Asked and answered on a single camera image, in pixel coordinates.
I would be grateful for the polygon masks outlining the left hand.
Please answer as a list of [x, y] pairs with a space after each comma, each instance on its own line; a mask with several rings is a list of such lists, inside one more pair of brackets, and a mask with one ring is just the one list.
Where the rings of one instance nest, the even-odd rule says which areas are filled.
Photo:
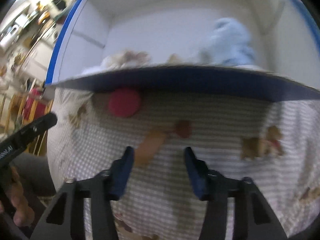
[[12, 166], [10, 168], [12, 179], [5, 194], [15, 208], [13, 221], [18, 227], [31, 226], [35, 213], [24, 196], [24, 189], [16, 168]]

